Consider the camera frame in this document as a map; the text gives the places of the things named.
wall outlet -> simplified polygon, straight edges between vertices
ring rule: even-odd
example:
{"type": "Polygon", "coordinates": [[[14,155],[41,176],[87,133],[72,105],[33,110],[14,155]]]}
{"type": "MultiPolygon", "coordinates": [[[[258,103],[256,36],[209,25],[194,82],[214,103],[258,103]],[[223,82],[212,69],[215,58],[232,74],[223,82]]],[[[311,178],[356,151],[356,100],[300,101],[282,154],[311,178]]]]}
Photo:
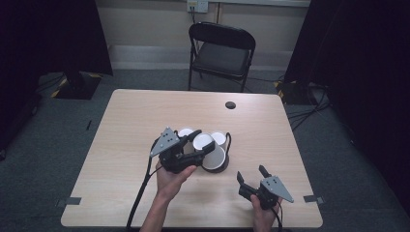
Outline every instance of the wall outlet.
{"type": "Polygon", "coordinates": [[[192,12],[192,9],[194,12],[198,12],[197,8],[198,8],[198,1],[192,1],[192,0],[187,1],[187,11],[188,12],[192,12]]]}
{"type": "Polygon", "coordinates": [[[208,1],[198,1],[198,12],[208,13],[208,1]]]}
{"type": "Polygon", "coordinates": [[[196,13],[208,13],[208,1],[188,0],[187,11],[190,13],[192,9],[196,13]]]}

chair backrest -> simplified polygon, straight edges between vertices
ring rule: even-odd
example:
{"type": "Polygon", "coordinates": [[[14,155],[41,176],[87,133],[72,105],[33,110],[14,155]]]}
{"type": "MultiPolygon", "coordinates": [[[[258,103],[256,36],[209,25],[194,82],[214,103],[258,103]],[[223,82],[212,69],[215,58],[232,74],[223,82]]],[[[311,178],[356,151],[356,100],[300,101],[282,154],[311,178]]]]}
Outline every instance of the chair backrest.
{"type": "Polygon", "coordinates": [[[192,45],[193,40],[252,51],[256,47],[254,37],[246,30],[213,22],[193,24],[190,27],[190,42],[192,45]]]}

wooden table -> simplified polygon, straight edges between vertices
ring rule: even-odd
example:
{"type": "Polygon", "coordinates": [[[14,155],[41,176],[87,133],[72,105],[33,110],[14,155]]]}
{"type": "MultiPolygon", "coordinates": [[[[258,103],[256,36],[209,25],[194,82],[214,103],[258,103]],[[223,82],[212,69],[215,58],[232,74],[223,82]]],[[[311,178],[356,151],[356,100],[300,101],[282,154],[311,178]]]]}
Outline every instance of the wooden table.
{"type": "MultiPolygon", "coordinates": [[[[232,144],[226,170],[213,174],[199,167],[183,184],[164,227],[252,227],[252,207],[238,194],[236,175],[240,171],[248,185],[258,188],[263,179],[259,164],[278,175],[295,200],[282,202],[283,227],[322,225],[317,204],[304,200],[313,192],[278,96],[147,90],[112,94],[71,195],[81,202],[66,207],[62,224],[125,227],[151,146],[166,127],[230,132],[232,144]],[[236,108],[226,108],[226,102],[235,102],[236,108]]],[[[132,226],[141,226],[156,190],[157,180],[151,178],[132,226]]]]}

hand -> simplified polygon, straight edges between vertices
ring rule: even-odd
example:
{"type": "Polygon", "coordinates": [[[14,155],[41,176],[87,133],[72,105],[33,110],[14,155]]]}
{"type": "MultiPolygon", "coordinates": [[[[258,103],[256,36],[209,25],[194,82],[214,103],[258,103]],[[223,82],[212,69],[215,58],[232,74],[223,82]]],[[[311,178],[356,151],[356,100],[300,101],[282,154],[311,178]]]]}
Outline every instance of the hand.
{"type": "MultiPolygon", "coordinates": [[[[161,163],[158,162],[156,168],[160,168],[161,163]]],[[[181,189],[181,185],[196,169],[196,166],[189,166],[184,171],[174,174],[161,168],[157,171],[157,196],[166,201],[171,201],[181,189]]]]}
{"type": "MultiPolygon", "coordinates": [[[[271,231],[272,225],[275,221],[275,215],[272,210],[262,210],[260,207],[259,198],[256,195],[250,196],[250,201],[253,206],[253,231],[255,232],[268,232],[271,231]]],[[[275,212],[278,213],[279,204],[274,207],[275,212]]]]}

black curtain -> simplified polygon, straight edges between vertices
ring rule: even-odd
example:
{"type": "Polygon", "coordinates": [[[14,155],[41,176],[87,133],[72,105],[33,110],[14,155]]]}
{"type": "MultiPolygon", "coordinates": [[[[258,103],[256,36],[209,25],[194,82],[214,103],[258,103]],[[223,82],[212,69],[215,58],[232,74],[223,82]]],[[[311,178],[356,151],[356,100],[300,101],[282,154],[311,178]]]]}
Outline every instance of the black curtain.
{"type": "Polygon", "coordinates": [[[311,1],[285,81],[329,86],[356,146],[410,215],[410,2],[329,2],[311,1]]]}
{"type": "Polygon", "coordinates": [[[39,77],[66,69],[112,75],[94,0],[1,1],[0,143],[39,77]]]}

